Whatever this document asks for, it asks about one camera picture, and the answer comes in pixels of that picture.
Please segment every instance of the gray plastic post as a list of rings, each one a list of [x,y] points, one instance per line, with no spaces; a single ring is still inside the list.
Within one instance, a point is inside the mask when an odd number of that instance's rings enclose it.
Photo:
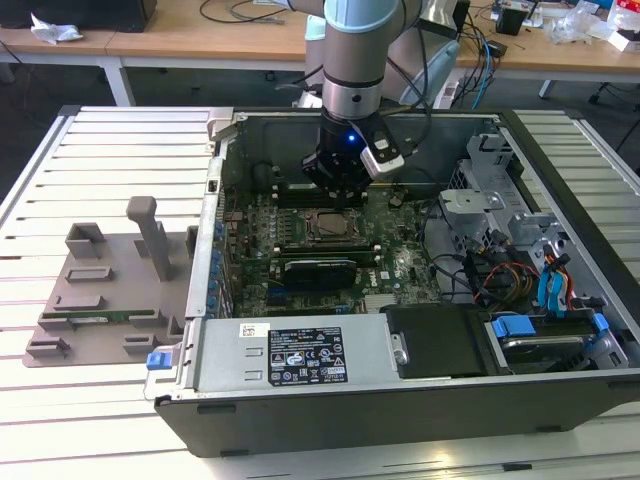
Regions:
[[[69,229],[65,243],[77,260],[98,258],[94,243],[104,242],[104,236],[95,223],[74,223]]]
[[[156,207],[156,199],[153,197],[131,197],[127,206],[127,217],[138,224],[158,278],[164,282],[169,280],[171,263],[167,235],[156,223]]]

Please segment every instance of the power supply label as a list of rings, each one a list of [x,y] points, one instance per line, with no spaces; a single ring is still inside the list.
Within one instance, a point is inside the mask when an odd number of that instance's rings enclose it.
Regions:
[[[269,383],[274,387],[346,381],[340,327],[269,331]]]

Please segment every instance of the wooden desk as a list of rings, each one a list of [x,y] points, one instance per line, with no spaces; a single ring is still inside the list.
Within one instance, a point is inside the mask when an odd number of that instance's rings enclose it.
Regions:
[[[135,105],[126,67],[304,69],[305,15],[284,12],[280,14],[284,25],[219,24],[199,14],[201,1],[158,0],[157,11],[144,33],[83,31],[83,40],[53,46],[35,39],[28,30],[0,29],[0,39],[25,63],[101,66],[119,106]],[[474,6],[486,4],[487,0],[474,2]],[[250,15],[270,11],[253,5],[240,9]],[[233,18],[225,9],[225,0],[212,0],[205,11],[216,18]],[[640,82],[640,54],[620,53],[600,40],[594,40],[592,45],[553,45],[540,29],[523,28],[517,37],[496,34],[495,23],[475,16],[477,12],[477,8],[471,10],[485,35],[508,46],[496,73],[499,77]],[[450,83],[473,68],[476,55],[472,42],[463,39]],[[0,51],[0,62],[13,61]]]
[[[0,28],[0,40],[14,53],[50,53],[75,55],[106,55],[107,43],[115,35],[108,30],[83,30],[84,38],[57,45],[38,40],[29,29]]]
[[[477,0],[474,7],[491,2]],[[497,77],[526,80],[543,80],[540,97],[550,92],[555,80],[587,82],[640,82],[640,55],[622,53],[603,40],[592,39],[591,45],[567,43],[554,45],[542,29],[522,27],[519,35],[496,33],[495,22],[488,20],[490,12],[478,15],[478,8],[471,9],[475,25],[487,39],[507,45],[507,53],[496,71]],[[473,41],[463,39],[458,55],[457,68],[448,80],[449,91],[470,69],[476,65],[477,50]]]
[[[234,60],[304,62],[306,15],[283,12],[284,25],[241,23],[226,25],[199,13],[202,0],[158,0],[145,33],[116,33],[107,45],[109,55],[188,57]],[[205,13],[234,20],[226,0],[212,0]],[[264,15],[277,8],[246,5],[239,11]]]
[[[480,0],[472,2],[474,6],[484,6],[491,2]],[[554,45],[540,28],[522,27],[517,36],[496,33],[495,22],[487,20],[490,12],[484,10],[478,15],[478,9],[470,13],[475,25],[489,40],[495,40],[508,46],[500,63],[500,69],[572,71],[588,73],[634,73],[640,74],[640,55],[622,53],[603,40],[593,39],[591,45],[584,43],[566,43]],[[458,56],[458,65],[473,67],[477,51],[472,40],[464,39]]]

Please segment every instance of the electronic equipment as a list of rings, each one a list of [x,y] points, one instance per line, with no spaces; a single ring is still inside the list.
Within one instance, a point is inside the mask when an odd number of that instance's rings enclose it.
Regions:
[[[184,337],[146,385],[189,450],[556,432],[637,398],[640,286],[536,114],[434,113],[416,156],[336,207],[299,169],[321,112],[212,109]]]
[[[31,14],[57,25],[143,32],[156,9],[156,0],[0,0],[3,28],[28,28]]]

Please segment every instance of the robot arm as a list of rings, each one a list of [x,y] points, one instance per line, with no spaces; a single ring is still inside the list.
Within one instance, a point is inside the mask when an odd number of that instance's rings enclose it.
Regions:
[[[276,0],[324,17],[323,115],[316,151],[303,172],[338,200],[362,193],[404,165],[378,112],[390,45],[415,25],[427,0]]]

